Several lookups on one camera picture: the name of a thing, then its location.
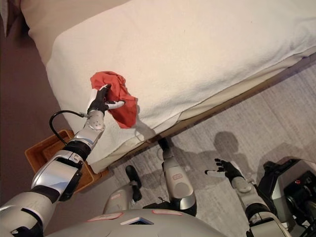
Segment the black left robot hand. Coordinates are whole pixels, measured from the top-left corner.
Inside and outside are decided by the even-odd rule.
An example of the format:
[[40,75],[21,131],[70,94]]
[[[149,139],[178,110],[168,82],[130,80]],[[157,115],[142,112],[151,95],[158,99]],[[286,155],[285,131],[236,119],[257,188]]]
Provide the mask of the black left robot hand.
[[87,114],[90,114],[92,111],[101,111],[105,114],[107,110],[118,109],[125,105],[125,101],[123,100],[110,100],[108,98],[110,91],[110,84],[105,84],[100,89],[93,88],[88,102]]

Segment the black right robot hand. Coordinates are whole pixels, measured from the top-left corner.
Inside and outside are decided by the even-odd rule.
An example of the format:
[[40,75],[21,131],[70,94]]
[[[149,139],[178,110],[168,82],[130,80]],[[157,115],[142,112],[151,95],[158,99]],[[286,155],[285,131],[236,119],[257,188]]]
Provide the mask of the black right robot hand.
[[208,169],[204,171],[206,175],[212,175],[214,177],[225,176],[230,182],[237,177],[244,178],[241,172],[231,162],[216,158],[215,163],[216,168],[214,170]]

